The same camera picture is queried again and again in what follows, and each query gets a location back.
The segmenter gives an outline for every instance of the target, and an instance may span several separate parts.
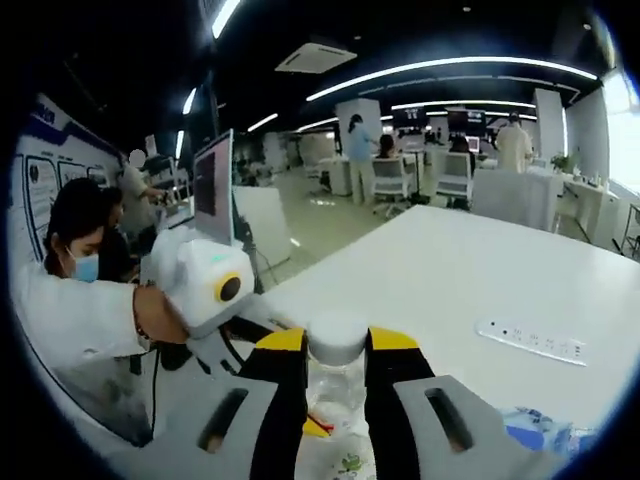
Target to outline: electrical outlet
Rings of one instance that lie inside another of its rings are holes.
[[[543,357],[587,366],[586,344],[573,338],[563,338],[500,320],[479,321],[476,323],[476,333]]]

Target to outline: plastic bottle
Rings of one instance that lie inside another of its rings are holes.
[[[309,413],[332,427],[332,437],[353,433],[364,423],[367,333],[362,318],[345,312],[318,316],[307,328]]]

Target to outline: blue surgical mask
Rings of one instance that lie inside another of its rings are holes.
[[[76,258],[73,253],[69,251],[69,255],[73,257],[76,262],[76,270],[73,272],[72,278],[80,280],[81,282],[95,282],[98,279],[98,254],[94,253],[88,257]]]

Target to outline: black ceiling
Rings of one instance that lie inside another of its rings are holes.
[[[590,21],[586,10],[560,3],[527,8],[521,2],[471,0],[242,0],[212,48],[211,30],[201,21],[197,0],[84,2],[71,14],[64,61],[52,62],[43,90],[123,149],[139,144],[146,134],[181,128],[184,100],[210,66],[218,102],[224,105],[223,127],[241,130],[271,113],[279,118],[269,128],[294,129],[331,117],[336,102],[360,94],[379,99],[387,113],[397,103],[435,100],[529,103],[539,86],[469,78],[474,76],[563,84],[570,88],[555,88],[568,104],[579,98],[573,89],[587,93],[597,82],[505,64],[413,70],[305,101],[318,90],[358,75],[448,57],[527,57],[603,74],[604,57],[593,33],[583,28]],[[464,6],[471,11],[465,13]],[[322,75],[274,71],[311,37],[342,45],[358,57]],[[467,78],[443,80],[461,76]]]

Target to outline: white bottle cap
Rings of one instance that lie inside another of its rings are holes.
[[[324,365],[347,365],[362,353],[368,331],[367,322],[357,314],[323,313],[309,322],[309,352]]]

